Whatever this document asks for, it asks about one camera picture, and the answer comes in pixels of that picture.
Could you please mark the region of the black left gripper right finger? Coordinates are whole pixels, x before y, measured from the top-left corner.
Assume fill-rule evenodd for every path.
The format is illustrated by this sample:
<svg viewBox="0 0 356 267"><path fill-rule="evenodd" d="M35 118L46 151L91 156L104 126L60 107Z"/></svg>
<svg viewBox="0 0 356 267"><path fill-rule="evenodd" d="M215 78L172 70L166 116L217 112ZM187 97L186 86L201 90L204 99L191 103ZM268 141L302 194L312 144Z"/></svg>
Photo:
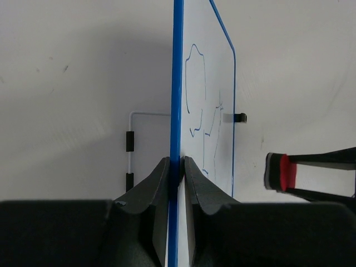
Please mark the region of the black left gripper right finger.
<svg viewBox="0 0 356 267"><path fill-rule="evenodd" d="M187 241L191 266L233 266L231 207L238 202L210 181L192 157L184 157Z"/></svg>

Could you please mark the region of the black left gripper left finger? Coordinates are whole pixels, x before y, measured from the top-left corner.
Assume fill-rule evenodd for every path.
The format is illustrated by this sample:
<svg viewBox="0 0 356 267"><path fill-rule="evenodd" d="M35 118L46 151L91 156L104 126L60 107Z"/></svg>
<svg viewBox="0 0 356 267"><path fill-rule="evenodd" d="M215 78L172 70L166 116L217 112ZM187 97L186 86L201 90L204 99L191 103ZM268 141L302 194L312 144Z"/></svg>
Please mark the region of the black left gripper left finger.
<svg viewBox="0 0 356 267"><path fill-rule="evenodd" d="M164 266L169 209L170 159L115 201L114 266Z"/></svg>

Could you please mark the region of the red whiteboard eraser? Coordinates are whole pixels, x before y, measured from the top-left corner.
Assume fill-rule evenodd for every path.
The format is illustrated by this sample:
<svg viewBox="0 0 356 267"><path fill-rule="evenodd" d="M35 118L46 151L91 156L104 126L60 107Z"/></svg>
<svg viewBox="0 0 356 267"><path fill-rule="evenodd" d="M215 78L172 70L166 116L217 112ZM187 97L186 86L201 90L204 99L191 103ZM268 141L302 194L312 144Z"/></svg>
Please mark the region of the red whiteboard eraser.
<svg viewBox="0 0 356 267"><path fill-rule="evenodd" d="M294 189L297 166L287 154L268 153L265 162L264 186L267 190L286 192Z"/></svg>

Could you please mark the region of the blue framed whiteboard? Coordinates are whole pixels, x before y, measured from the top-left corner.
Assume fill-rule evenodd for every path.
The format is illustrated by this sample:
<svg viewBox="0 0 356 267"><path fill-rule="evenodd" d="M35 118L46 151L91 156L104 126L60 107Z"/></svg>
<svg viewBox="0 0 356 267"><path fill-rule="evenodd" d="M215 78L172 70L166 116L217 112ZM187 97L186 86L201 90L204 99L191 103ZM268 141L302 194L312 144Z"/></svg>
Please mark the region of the blue framed whiteboard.
<svg viewBox="0 0 356 267"><path fill-rule="evenodd" d="M173 8L168 266L189 266L184 157L234 193L236 54L214 1Z"/></svg>

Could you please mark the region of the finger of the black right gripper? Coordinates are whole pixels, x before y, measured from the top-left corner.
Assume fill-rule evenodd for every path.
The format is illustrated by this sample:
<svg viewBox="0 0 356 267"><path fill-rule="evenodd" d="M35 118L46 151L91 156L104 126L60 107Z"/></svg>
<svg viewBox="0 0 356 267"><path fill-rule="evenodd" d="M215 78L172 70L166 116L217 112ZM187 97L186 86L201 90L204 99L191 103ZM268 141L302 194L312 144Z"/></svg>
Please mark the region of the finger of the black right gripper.
<svg viewBox="0 0 356 267"><path fill-rule="evenodd" d="M323 154L289 155L290 162L338 170L355 170L356 148L332 151Z"/></svg>
<svg viewBox="0 0 356 267"><path fill-rule="evenodd" d="M354 197L334 195L334 194L328 194L328 193L324 193L324 192L310 191L310 190L304 190L304 189L287 188L284 191L284 193L302 198L307 201L355 203Z"/></svg>

